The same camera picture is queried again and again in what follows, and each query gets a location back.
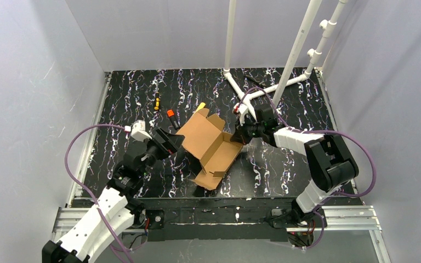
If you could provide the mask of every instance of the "yellow and black tool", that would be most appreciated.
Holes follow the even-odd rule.
[[[159,92],[156,92],[155,98],[154,98],[154,110],[158,111],[161,108],[161,94]]]

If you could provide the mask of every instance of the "gray floor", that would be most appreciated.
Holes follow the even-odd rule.
[[[148,242],[132,254],[135,262],[378,262],[368,231],[326,231],[322,241],[305,253],[288,243],[268,240],[179,240]],[[110,249],[96,261],[119,262]]]

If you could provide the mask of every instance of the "brown cardboard box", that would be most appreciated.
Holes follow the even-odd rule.
[[[231,142],[231,134],[222,131],[225,121],[208,108],[195,112],[177,134],[184,135],[182,146],[199,159],[202,170],[192,181],[214,190],[240,153],[242,144]]]

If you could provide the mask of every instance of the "white wall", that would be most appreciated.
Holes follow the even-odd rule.
[[[421,262],[421,1],[357,1],[324,76],[339,129],[377,163],[364,200],[377,210],[391,260]],[[363,190],[370,169],[360,165]]]
[[[229,0],[66,1],[104,71],[223,67]],[[355,0],[349,2],[326,51]],[[337,3],[323,1],[296,66],[309,64],[306,52],[322,34],[318,25]],[[308,4],[237,1],[230,66],[285,66]]]
[[[0,1],[0,262],[41,262],[103,84],[63,0]]]

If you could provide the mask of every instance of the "white pipe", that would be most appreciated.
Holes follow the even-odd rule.
[[[224,64],[225,72],[230,71],[231,45],[233,41],[233,28],[235,25],[235,11],[236,11],[236,0],[230,0],[230,6],[228,8],[228,25],[226,29],[225,64]]]
[[[289,86],[289,85],[292,85],[294,83],[298,83],[298,82],[301,82],[301,81],[305,81],[306,79],[308,79],[308,77],[305,74],[302,74],[302,75],[300,75],[296,78],[292,78],[292,79],[288,80],[286,82],[286,86]],[[276,89],[277,89],[277,85],[273,85],[273,86],[270,86],[268,88],[265,88],[264,90],[265,90],[265,92],[270,93],[270,92],[274,92]],[[246,97],[249,97],[249,99],[252,100],[252,99],[257,98],[257,97],[262,96],[262,95],[264,95],[264,93],[259,90],[257,92],[253,92],[251,94],[248,94]]]
[[[236,95],[238,95],[238,98],[242,99],[244,96],[244,92],[241,91],[238,84],[236,84],[235,80],[231,76],[230,72],[225,72],[224,77],[230,82],[231,87],[235,90]],[[254,117],[254,119],[257,121],[257,118],[255,116],[255,110],[254,107],[251,105],[251,99],[249,98],[251,94],[248,94],[246,98],[243,100],[243,104],[245,104],[248,107],[249,113]]]
[[[308,54],[311,56],[311,59],[309,61],[309,66],[304,71],[304,74],[307,75],[307,77],[310,77],[312,69],[314,68],[315,64],[317,64],[318,59],[322,55],[322,49],[327,43],[328,38],[330,38],[330,36],[332,35],[332,32],[335,29],[335,26],[337,25],[338,18],[343,11],[344,5],[347,2],[348,0],[339,0],[337,7],[333,12],[332,18],[330,18],[329,21],[324,20],[320,23],[320,28],[323,29],[323,34],[322,38],[320,39],[320,42],[318,43],[317,48],[315,50],[309,50],[308,52]]]
[[[288,79],[294,68],[294,63],[296,62],[296,60],[298,60],[301,48],[303,47],[304,41],[306,40],[306,36],[309,33],[309,30],[312,26],[312,22],[314,22],[314,17],[317,14],[318,8],[321,3],[322,0],[311,0],[309,2],[308,9],[306,10],[306,14],[303,18],[303,22],[301,23],[301,27],[299,28],[298,35],[294,40],[293,48],[291,49],[288,60],[286,61],[285,69],[283,70],[280,82],[278,83],[274,97],[272,98],[272,101],[274,102],[275,106],[278,105],[278,102],[282,97],[283,90],[285,89],[285,83],[288,82]]]

